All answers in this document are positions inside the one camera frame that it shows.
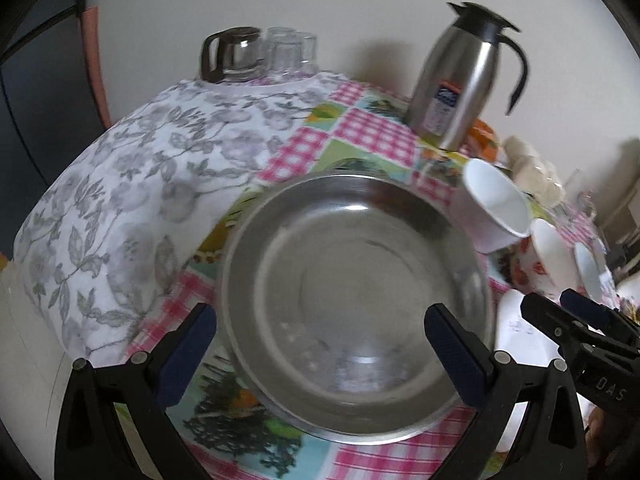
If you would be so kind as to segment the pink floral plate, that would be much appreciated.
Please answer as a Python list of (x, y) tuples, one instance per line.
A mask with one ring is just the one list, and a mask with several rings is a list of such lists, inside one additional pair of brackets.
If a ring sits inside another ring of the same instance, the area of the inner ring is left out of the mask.
[[(547, 367), (552, 360), (560, 358), (558, 345), (522, 318), (523, 298), (524, 295), (521, 292), (510, 289), (500, 299), (495, 349), (509, 353), (518, 364)], [(587, 426), (588, 416), (594, 405), (579, 394), (577, 397), (582, 421), (584, 426)], [(515, 404), (506, 429), (497, 444), (498, 453), (506, 453), (510, 450), (523, 420), (526, 405), (526, 402)]]

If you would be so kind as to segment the red rimmed ceramic bowl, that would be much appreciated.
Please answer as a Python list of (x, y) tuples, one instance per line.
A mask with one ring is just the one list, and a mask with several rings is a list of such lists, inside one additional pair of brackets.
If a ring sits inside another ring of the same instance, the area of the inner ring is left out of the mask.
[(576, 264), (559, 231), (546, 220), (530, 224), (529, 237), (512, 248), (513, 287), (523, 294), (536, 292), (558, 301), (565, 289), (578, 286)]

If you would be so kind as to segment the white square cup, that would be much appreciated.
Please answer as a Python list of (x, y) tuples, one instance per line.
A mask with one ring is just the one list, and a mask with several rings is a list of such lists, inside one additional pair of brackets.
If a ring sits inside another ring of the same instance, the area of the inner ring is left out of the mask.
[(528, 201), (512, 180), (477, 158), (462, 168), (449, 213), (481, 254), (498, 252), (529, 237), (532, 223)]

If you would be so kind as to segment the large stainless steel bowl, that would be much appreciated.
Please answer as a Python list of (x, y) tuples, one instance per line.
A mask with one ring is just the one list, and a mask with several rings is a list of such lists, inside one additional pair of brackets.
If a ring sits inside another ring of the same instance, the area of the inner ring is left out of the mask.
[(217, 304), (255, 396), (340, 443), (411, 438), (457, 403), (424, 333), (429, 306), (495, 339), (484, 264), (465, 232), (405, 185), (361, 172), (260, 193), (224, 246)]

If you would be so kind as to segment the light blue ceramic bowl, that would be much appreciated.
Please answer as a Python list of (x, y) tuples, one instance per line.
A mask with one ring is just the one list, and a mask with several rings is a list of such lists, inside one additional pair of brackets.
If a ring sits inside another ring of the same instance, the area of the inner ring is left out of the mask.
[(579, 281), (586, 295), (595, 302), (602, 302), (600, 271), (592, 250), (584, 243), (576, 243), (574, 245), (574, 259)]

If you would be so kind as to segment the packaged white steamed buns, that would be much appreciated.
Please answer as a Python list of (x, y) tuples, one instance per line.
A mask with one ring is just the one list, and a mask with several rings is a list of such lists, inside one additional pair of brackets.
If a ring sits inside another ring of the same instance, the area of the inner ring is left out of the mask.
[(517, 136), (509, 136), (503, 142), (508, 158), (511, 178), (516, 186), (546, 208), (562, 202), (565, 191), (555, 166), (544, 160), (529, 144)]

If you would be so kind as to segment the grey floral white cloth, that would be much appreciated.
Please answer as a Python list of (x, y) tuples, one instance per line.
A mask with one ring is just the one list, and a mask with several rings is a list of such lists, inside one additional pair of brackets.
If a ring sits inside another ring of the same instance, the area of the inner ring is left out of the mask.
[(14, 261), (21, 295), (72, 359), (124, 358), (215, 224), (343, 80), (181, 81), (58, 176), (18, 230)]

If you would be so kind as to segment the orange snack packet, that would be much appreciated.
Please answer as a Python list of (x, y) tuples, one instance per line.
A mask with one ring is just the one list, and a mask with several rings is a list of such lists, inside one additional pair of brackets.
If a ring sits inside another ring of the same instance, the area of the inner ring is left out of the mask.
[(498, 136), (493, 128), (480, 119), (475, 119), (472, 127), (469, 128), (466, 145), (475, 158), (484, 159), (485, 162), (492, 164), (498, 160), (500, 148)]

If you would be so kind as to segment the stainless steel thermos jug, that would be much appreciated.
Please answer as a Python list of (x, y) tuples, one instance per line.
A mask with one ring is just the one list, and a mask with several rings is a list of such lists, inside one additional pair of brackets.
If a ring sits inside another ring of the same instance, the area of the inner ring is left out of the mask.
[(450, 3), (457, 14), (427, 55), (405, 114), (405, 124), (435, 148), (455, 151), (465, 141), (488, 101), (498, 73), (500, 47), (511, 48), (521, 62), (506, 111), (521, 99), (529, 76), (523, 49), (503, 32), (520, 29), (474, 2)]

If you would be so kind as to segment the clear drinking glass rear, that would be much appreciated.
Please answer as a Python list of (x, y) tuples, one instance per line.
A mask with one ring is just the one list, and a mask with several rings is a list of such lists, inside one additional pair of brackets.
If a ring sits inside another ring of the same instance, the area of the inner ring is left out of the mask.
[(318, 73), (317, 51), (318, 37), (311, 32), (296, 32), (296, 38), (302, 44), (302, 59), (300, 60), (300, 70), (303, 74), (314, 76)]

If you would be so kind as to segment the clear drinking glass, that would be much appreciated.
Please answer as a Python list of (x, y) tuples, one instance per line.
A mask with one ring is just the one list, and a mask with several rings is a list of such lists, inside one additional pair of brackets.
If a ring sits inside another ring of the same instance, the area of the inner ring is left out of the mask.
[(302, 50), (302, 40), (295, 29), (270, 27), (266, 36), (266, 74), (281, 80), (295, 73), (302, 62)]
[(311, 32), (296, 32), (296, 38), (302, 44), (302, 59), (300, 60), (300, 70), (303, 74), (314, 76), (318, 73), (317, 51), (318, 37)]

